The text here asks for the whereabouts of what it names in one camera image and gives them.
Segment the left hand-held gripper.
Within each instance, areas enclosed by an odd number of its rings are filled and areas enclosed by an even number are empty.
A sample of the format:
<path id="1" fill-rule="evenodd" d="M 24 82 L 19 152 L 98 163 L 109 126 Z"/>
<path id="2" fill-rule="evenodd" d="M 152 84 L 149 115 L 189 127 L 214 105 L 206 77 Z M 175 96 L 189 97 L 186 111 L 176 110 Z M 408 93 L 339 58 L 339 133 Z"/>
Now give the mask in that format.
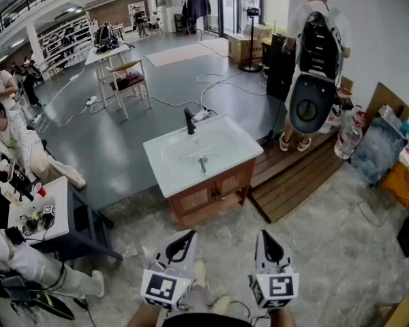
<path id="1" fill-rule="evenodd" d="M 160 243 L 156 260 L 143 272 L 140 296 L 144 303 L 168 311 L 179 309 L 192 288 L 197 242 L 197 231 L 184 230 Z"/>

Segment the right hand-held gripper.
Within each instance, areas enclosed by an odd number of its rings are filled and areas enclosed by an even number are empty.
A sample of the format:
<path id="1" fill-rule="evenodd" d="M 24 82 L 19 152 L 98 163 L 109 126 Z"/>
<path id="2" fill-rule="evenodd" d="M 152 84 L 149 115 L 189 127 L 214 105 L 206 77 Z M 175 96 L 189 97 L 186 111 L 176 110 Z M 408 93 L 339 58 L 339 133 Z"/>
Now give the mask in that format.
<path id="1" fill-rule="evenodd" d="M 261 230 L 256 239 L 255 268 L 268 268 L 249 276 L 249 287 L 259 309 L 281 309 L 298 296 L 299 273 L 294 271 L 292 252 L 282 238 Z"/>

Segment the person's right forearm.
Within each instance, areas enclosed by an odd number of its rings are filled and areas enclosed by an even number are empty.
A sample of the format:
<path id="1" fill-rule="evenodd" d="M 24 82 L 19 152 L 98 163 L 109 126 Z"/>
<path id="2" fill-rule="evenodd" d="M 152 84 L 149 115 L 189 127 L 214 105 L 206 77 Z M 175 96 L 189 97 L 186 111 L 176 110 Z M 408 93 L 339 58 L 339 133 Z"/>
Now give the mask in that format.
<path id="1" fill-rule="evenodd" d="M 289 306 L 269 311 L 270 327 L 296 327 L 292 311 Z"/>

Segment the person's left forearm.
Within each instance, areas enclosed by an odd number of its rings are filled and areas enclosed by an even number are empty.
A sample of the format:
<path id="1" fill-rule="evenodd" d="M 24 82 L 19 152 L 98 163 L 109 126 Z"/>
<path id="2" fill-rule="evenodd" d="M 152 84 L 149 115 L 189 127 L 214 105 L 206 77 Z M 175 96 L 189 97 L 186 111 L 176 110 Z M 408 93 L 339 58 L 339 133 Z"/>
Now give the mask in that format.
<path id="1" fill-rule="evenodd" d="M 127 327 L 162 327 L 164 323 L 163 312 L 160 307 L 141 303 Z"/>

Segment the person's left shoe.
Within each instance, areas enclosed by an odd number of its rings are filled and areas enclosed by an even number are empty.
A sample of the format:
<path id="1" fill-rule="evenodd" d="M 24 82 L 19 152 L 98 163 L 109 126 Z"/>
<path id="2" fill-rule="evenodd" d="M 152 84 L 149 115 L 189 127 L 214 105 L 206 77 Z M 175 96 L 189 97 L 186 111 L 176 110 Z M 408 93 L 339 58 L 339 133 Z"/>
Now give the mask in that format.
<path id="1" fill-rule="evenodd" d="M 202 260 L 194 262 L 194 281 L 193 286 L 208 288 L 207 269 Z"/>

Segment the person's shoe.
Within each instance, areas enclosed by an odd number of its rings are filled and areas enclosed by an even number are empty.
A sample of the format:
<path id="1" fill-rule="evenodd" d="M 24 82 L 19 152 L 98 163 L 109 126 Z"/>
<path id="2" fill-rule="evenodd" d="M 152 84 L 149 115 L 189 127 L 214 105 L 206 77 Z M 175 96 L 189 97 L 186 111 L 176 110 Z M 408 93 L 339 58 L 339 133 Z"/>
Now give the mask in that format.
<path id="1" fill-rule="evenodd" d="M 194 262 L 194 281 L 193 286 L 208 288 L 207 269 L 202 260 Z"/>
<path id="2" fill-rule="evenodd" d="M 223 295 L 213 303 L 210 312 L 217 315 L 227 315 L 229 305 L 230 297 L 228 295 Z"/>

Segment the person's legs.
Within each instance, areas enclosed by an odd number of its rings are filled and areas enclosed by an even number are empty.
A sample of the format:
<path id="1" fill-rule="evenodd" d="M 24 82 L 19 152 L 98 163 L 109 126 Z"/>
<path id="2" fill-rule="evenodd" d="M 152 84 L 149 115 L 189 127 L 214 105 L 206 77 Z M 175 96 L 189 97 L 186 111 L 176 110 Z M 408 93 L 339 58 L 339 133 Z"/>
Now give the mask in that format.
<path id="1" fill-rule="evenodd" d="M 193 286 L 183 301 L 186 313 L 211 313 L 213 303 L 209 302 L 208 293 L 207 288 Z"/>

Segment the wooden sink cabinet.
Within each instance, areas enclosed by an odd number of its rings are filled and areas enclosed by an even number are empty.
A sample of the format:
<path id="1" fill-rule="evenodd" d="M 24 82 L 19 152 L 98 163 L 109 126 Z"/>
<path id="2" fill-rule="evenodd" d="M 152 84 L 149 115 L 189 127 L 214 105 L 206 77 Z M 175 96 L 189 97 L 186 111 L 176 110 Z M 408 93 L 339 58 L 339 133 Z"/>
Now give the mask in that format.
<path id="1" fill-rule="evenodd" d="M 247 197 L 256 160 L 250 159 L 168 198 L 181 228 L 190 229 Z"/>

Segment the person's right shoe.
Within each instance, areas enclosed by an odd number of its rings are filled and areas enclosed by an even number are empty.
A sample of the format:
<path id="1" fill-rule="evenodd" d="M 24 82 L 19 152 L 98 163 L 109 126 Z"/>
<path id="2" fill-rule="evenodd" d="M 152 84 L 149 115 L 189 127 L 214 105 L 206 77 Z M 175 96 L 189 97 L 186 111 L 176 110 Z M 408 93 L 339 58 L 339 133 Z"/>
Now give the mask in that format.
<path id="1" fill-rule="evenodd" d="M 217 315 L 227 315 L 229 305 L 230 297 L 228 295 L 223 295 L 213 303 L 210 312 Z"/>

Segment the person's black shirt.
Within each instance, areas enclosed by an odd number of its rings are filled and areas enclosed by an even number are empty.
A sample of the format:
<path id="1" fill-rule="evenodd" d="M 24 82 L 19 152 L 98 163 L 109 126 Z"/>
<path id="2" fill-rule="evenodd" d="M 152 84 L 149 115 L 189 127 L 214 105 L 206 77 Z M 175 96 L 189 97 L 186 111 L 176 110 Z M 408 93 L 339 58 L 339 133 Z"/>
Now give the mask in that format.
<path id="1" fill-rule="evenodd" d="M 167 318 L 162 327 L 253 327 L 249 322 L 214 313 L 184 313 Z"/>

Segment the wooden slatted platform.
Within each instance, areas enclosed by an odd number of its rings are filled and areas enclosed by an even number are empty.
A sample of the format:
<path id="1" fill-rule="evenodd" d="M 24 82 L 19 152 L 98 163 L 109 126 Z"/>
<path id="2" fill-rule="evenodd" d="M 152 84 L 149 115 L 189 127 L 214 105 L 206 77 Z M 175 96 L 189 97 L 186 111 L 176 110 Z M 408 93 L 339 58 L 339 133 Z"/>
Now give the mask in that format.
<path id="1" fill-rule="evenodd" d="M 299 136 L 292 137 L 288 151 L 278 141 L 266 143 L 256 158 L 248 197 L 267 223 L 275 223 L 335 173 L 343 164 L 334 152 L 337 130 L 313 136 L 311 146 L 297 150 Z"/>

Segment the white ceramic sink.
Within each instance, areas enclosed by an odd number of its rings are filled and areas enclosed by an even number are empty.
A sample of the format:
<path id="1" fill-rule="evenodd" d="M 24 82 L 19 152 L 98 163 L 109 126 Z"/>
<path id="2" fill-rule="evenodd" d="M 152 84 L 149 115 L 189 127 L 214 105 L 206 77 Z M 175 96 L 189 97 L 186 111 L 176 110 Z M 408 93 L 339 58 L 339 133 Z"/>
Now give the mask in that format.
<path id="1" fill-rule="evenodd" d="M 195 133 L 187 127 L 143 143 L 157 184 L 169 198 L 239 164 L 253 159 L 263 148 L 228 114 L 220 114 L 196 123 Z M 181 155 L 219 153 L 205 164 L 207 176 L 196 159 L 179 159 Z"/>

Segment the black faucet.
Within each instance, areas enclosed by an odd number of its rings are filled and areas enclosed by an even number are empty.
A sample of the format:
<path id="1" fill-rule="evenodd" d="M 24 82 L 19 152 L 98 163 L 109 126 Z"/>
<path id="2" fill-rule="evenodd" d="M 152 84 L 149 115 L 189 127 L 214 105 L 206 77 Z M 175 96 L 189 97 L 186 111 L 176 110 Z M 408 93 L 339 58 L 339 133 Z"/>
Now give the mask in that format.
<path id="1" fill-rule="evenodd" d="M 187 125 L 187 133 L 193 135 L 195 133 L 196 124 L 194 122 L 194 114 L 189 108 L 184 109 L 184 115 Z"/>

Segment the unused hand-held gripper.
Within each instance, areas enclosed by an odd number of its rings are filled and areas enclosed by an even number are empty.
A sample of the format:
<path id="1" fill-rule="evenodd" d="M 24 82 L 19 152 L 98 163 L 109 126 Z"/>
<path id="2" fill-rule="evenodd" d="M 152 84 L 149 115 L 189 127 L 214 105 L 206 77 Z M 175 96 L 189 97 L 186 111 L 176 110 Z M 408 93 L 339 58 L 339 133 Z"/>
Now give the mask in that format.
<path id="1" fill-rule="evenodd" d="M 39 232 L 38 223 L 40 222 L 40 212 L 35 210 L 31 216 L 21 215 L 19 217 L 22 222 L 22 234 L 25 237 L 30 237 Z"/>
<path id="2" fill-rule="evenodd" d="M 55 222 L 55 207 L 53 205 L 48 205 L 44 207 L 41 213 L 41 225 L 45 230 L 50 229 Z"/>

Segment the large clear water bottle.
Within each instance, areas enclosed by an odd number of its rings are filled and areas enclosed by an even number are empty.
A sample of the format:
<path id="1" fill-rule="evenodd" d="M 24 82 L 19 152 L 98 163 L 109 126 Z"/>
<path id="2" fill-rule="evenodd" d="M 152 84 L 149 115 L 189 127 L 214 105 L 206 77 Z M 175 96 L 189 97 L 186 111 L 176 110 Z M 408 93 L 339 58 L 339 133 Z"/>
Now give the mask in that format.
<path id="1" fill-rule="evenodd" d="M 346 119 L 337 136 L 334 152 L 339 159 L 347 160 L 354 153 L 363 137 L 363 130 L 352 120 Z"/>
<path id="2" fill-rule="evenodd" d="M 366 127 L 367 122 L 365 120 L 365 112 L 362 111 L 362 107 L 360 105 L 355 106 L 355 112 L 352 115 L 352 120 L 361 129 Z"/>

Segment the light wooden chair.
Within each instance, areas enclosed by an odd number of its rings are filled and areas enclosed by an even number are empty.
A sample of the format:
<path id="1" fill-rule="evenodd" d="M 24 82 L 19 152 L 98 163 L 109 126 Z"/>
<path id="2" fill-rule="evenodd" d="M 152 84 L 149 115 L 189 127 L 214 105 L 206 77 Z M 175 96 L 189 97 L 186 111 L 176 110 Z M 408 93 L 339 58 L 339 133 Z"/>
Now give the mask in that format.
<path id="1" fill-rule="evenodd" d="M 409 327 L 409 296 L 398 303 L 375 304 L 375 308 L 378 312 L 388 311 L 382 319 L 380 327 Z"/>

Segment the orange bag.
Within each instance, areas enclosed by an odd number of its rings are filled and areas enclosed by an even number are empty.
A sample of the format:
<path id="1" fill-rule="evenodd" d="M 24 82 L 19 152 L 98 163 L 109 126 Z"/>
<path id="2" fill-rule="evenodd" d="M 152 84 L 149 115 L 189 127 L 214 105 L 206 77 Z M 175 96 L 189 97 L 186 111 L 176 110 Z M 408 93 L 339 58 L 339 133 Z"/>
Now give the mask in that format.
<path id="1" fill-rule="evenodd" d="M 397 161 L 380 186 L 390 191 L 401 205 L 409 206 L 409 167 L 404 163 Z"/>

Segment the blue translucent plastic bag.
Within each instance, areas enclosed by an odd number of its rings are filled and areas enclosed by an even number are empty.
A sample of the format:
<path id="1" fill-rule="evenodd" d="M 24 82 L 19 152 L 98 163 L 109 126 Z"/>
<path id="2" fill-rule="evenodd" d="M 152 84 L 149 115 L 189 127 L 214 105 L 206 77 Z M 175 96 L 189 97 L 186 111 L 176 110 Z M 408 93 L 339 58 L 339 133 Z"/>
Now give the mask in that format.
<path id="1" fill-rule="evenodd" d="M 409 123 L 399 119 L 393 109 L 383 105 L 349 159 L 364 182 L 377 185 L 399 160 L 408 143 Z"/>

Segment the wooden chair with white legs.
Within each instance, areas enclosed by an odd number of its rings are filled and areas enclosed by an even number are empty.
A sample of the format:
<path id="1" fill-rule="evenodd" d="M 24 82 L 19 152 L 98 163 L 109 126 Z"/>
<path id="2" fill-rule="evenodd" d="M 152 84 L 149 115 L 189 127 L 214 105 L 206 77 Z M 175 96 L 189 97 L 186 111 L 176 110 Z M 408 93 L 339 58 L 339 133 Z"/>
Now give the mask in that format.
<path id="1" fill-rule="evenodd" d="M 128 91 L 133 91 L 135 96 L 138 96 L 141 100 L 147 98 L 149 107 L 153 107 L 142 58 L 111 69 L 109 72 L 112 74 L 110 87 L 125 120 L 128 120 L 129 116 L 123 99 L 129 97 L 129 95 L 124 95 Z"/>

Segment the plywood board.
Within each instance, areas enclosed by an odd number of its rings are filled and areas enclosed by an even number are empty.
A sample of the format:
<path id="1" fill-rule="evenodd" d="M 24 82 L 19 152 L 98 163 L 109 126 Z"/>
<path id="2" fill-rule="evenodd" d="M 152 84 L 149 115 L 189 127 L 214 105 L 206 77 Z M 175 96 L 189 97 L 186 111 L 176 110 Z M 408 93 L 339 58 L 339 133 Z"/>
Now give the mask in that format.
<path id="1" fill-rule="evenodd" d="M 402 121 L 409 119 L 409 106 L 388 87 L 379 82 L 365 111 L 366 126 L 363 128 L 363 133 L 367 131 L 383 105 L 388 105 Z"/>

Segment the beige floor mat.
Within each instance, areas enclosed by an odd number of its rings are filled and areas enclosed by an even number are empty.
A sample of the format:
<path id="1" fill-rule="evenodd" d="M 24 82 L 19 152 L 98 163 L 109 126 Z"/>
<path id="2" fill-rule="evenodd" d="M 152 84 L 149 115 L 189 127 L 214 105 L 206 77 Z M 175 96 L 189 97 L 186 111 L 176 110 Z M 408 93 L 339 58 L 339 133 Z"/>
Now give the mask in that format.
<path id="1" fill-rule="evenodd" d="M 214 54 L 215 51 L 211 50 L 210 48 L 200 43 L 195 43 L 148 54 L 146 58 L 153 64 L 154 67 L 161 67 L 172 63 Z"/>
<path id="2" fill-rule="evenodd" d="M 228 57 L 228 40 L 226 38 L 219 37 L 212 40 L 199 41 L 199 43 L 211 49 L 221 57 Z"/>

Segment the cardboard box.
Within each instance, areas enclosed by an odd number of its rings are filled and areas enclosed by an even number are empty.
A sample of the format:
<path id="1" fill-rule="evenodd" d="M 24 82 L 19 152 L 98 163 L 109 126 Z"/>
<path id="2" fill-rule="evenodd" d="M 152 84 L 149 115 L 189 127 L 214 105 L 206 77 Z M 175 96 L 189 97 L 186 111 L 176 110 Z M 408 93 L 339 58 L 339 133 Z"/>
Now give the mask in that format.
<path id="1" fill-rule="evenodd" d="M 261 41 L 244 34 L 228 34 L 228 57 L 236 62 L 262 59 Z"/>

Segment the tall white table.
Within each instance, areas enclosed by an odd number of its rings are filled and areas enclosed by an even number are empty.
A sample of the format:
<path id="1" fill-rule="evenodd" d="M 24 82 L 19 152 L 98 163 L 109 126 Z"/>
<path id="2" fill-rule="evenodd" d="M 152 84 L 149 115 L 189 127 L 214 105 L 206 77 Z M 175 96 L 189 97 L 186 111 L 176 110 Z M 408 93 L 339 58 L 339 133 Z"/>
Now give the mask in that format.
<path id="1" fill-rule="evenodd" d="M 107 61 L 110 68 L 112 68 L 112 59 L 115 56 L 120 57 L 122 64 L 125 64 L 125 53 L 130 51 L 130 46 L 128 44 L 120 44 L 118 48 L 109 50 L 104 53 L 96 53 L 96 48 L 92 48 L 85 61 L 85 67 L 89 65 L 95 65 L 95 73 L 97 79 L 97 85 L 100 93 L 100 99 L 103 104 L 103 108 L 107 107 L 106 97 L 104 94 L 104 83 L 109 79 L 108 76 L 104 75 L 103 62 Z"/>

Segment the black and white backpack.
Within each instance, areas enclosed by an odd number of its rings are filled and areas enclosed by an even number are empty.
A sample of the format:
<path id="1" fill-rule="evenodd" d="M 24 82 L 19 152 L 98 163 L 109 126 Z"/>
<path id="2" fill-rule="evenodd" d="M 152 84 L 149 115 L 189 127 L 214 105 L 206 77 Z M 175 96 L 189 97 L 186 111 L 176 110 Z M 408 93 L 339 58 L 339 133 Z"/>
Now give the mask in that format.
<path id="1" fill-rule="evenodd" d="M 293 82 L 289 116 L 294 130 L 310 135 L 323 126 L 333 105 L 338 103 L 335 81 L 344 55 L 335 26 L 339 11 L 332 8 L 325 16 L 309 5 L 303 9 L 307 18 L 296 57 L 300 74 Z"/>

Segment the white storage shelves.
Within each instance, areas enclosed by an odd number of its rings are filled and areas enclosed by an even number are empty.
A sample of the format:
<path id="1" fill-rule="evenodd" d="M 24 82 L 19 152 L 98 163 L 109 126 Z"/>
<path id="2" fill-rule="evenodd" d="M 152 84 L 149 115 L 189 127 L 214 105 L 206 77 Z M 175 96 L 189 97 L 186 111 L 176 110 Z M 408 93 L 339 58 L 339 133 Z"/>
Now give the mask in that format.
<path id="1" fill-rule="evenodd" d="M 58 76 L 65 68 L 85 62 L 94 46 L 94 36 L 87 15 L 65 22 L 38 36 L 42 60 L 38 63 L 46 79 Z"/>

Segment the clothes rack with dark garments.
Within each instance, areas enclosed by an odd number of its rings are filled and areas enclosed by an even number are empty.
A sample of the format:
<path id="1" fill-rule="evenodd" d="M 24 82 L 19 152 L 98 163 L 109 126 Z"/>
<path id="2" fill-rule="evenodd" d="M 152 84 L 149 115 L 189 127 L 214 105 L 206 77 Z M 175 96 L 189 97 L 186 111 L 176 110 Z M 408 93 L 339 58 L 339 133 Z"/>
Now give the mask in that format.
<path id="1" fill-rule="evenodd" d="M 181 15 L 186 34 L 209 33 L 208 17 L 211 15 L 209 0 L 185 0 Z"/>

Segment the white table with dark frame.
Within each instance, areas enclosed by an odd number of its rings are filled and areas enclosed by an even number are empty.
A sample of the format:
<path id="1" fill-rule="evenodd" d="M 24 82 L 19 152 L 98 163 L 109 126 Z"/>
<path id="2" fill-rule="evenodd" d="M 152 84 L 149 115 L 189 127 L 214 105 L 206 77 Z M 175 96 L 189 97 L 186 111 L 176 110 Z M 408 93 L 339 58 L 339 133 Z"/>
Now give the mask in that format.
<path id="1" fill-rule="evenodd" d="M 111 245 L 108 229 L 113 222 L 101 212 L 92 209 L 80 194 L 68 185 L 64 177 L 44 186 L 45 196 L 35 194 L 28 199 L 9 183 L 1 184 L 2 195 L 10 202 L 7 226 L 23 228 L 33 211 L 47 206 L 55 208 L 55 220 L 49 229 L 42 224 L 34 231 L 26 230 L 23 236 L 32 247 L 46 253 L 57 251 L 64 260 L 74 260 L 87 255 L 109 255 L 122 260 Z"/>

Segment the glass window wall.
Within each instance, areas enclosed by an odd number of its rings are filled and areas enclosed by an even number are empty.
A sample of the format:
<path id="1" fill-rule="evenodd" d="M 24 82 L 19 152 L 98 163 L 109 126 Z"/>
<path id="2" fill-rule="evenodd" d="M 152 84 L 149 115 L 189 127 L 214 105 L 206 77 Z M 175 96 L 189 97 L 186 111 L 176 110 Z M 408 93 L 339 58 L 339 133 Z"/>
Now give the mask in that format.
<path id="1" fill-rule="evenodd" d="M 254 18 L 255 25 L 264 25 L 275 33 L 286 31 L 289 0 L 210 0 L 211 14 L 205 20 L 212 32 L 220 35 L 240 33 L 250 24 L 249 7 L 256 7 L 260 15 Z"/>

